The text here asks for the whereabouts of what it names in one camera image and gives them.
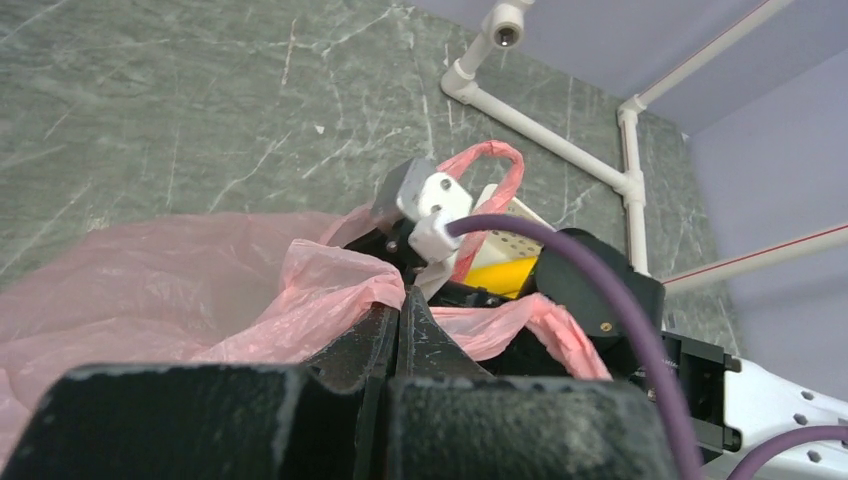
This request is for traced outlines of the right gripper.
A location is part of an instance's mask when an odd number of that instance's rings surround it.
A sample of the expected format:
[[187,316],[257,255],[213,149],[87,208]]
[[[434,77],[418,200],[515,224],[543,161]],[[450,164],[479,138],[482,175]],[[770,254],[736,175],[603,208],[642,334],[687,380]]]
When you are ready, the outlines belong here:
[[373,229],[347,243],[344,248],[370,255],[395,267],[403,283],[417,286],[430,306],[495,308],[504,304],[503,295],[451,281],[451,259],[427,264],[409,244],[411,232],[411,228],[394,228],[389,233]]

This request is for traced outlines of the pink plastic bag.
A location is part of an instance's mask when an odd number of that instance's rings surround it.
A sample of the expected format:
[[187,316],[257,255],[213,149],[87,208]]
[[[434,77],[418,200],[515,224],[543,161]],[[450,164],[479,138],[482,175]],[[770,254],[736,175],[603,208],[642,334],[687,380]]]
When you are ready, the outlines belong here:
[[1,454],[42,394],[92,363],[297,363],[376,305],[399,271],[350,252],[366,206],[179,215],[91,231],[1,296]]

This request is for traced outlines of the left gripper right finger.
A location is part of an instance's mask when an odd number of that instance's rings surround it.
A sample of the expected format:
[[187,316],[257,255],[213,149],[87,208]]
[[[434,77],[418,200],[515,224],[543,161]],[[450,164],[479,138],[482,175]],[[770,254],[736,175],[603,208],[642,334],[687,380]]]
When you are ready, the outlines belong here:
[[620,382],[547,377],[532,298],[477,295],[441,319],[418,292],[382,306],[381,479],[672,479],[655,408]]

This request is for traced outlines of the yellow fake bananas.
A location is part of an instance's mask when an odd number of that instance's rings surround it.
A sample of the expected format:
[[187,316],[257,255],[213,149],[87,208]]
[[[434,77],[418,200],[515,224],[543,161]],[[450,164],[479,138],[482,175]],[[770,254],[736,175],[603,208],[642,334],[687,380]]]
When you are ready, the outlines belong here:
[[537,260],[537,257],[525,257],[506,263],[474,268],[468,272],[462,283],[514,299],[518,297]]

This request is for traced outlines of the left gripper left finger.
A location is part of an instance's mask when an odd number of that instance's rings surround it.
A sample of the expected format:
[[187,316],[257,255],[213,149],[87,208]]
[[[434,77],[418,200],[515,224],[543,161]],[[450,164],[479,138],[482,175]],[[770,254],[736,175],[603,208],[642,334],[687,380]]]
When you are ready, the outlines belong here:
[[42,396],[5,479],[368,479],[399,314],[308,361],[90,364]]

